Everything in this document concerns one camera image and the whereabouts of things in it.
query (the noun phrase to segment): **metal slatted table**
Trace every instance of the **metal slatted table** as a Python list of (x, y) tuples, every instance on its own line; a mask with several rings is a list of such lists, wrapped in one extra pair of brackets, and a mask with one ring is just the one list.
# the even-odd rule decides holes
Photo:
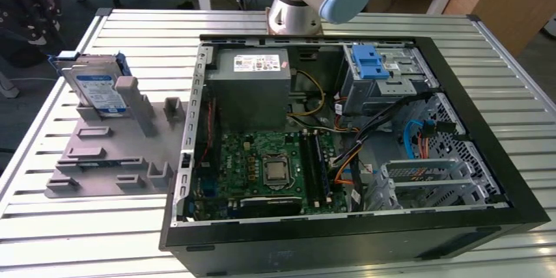
[[(263, 34), (262, 12), (113, 10), (77, 50), (119, 49), (150, 101), (187, 99), (199, 34)], [(433, 38), (553, 222), (450, 260), (266, 274), (359, 277), (556, 275), (556, 107), (479, 22), (463, 16), (361, 14), (327, 35)], [(0, 180), (0, 277), (191, 277), (158, 251), (165, 195), (47, 199), (43, 186), (75, 125), (57, 81)]]

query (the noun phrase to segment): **blue drive bay latch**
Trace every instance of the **blue drive bay latch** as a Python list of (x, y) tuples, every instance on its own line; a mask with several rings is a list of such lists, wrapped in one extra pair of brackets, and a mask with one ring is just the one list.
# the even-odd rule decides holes
[(354, 45), (351, 47), (353, 61), (359, 70), (362, 79), (387, 79), (390, 74), (382, 67), (382, 58), (371, 45)]

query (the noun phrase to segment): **green motherboard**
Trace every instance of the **green motherboard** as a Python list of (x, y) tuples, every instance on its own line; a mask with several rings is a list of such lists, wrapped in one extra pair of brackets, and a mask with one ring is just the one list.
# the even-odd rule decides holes
[[(226, 199), (246, 197), (299, 197), (301, 215), (346, 211), (341, 189), (331, 192), (331, 186), (327, 185), (327, 181), (323, 182), (329, 160), (334, 156), (333, 137), (327, 132), (309, 134), (317, 141), (322, 160), (322, 170), (318, 168), (317, 175), (323, 173), (322, 176), (317, 176), (317, 186), (311, 186), (305, 181), (309, 179), (305, 174), (307, 165), (302, 159), (309, 157), (301, 151), (301, 140), (305, 136), (306, 133), (301, 132), (222, 134), (218, 176), (211, 178), (213, 182), (201, 182), (201, 185), (207, 184), (207, 189), (213, 188), (215, 191), (210, 194), (214, 200), (203, 203), (203, 218), (233, 218), (229, 210), (231, 202)], [(318, 188), (325, 189), (319, 194), (325, 200), (315, 203), (309, 199), (309, 192), (314, 193)]]

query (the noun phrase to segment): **label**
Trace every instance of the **label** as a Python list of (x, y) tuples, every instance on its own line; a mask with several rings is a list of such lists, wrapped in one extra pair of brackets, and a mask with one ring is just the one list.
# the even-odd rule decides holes
[(93, 107), (103, 113), (125, 112), (125, 102), (113, 89), (114, 82), (109, 75), (77, 75), (77, 84)]
[(333, 105), (333, 111), (335, 112), (337, 115), (341, 115), (341, 113), (342, 113), (342, 106), (341, 106), (341, 104), (334, 104)]
[(397, 63), (385, 63), (383, 64), (383, 68), (386, 70), (398, 70), (399, 69), (399, 66), (397, 65)]
[(278, 55), (235, 55), (233, 57), (234, 72), (279, 71)]
[(359, 204), (359, 202), (361, 202), (361, 195), (358, 194), (358, 192), (354, 189), (350, 191), (350, 197), (355, 201), (355, 203)]

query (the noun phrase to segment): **motherboard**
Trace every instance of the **motherboard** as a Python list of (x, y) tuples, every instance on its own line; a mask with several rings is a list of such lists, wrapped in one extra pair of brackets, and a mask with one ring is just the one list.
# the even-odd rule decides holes
[(327, 132), (223, 133), (218, 176), (201, 178), (203, 218), (234, 218), (245, 206), (262, 217), (258, 207), (275, 201), (299, 207), (294, 215), (345, 212), (343, 193), (327, 185), (334, 154)]

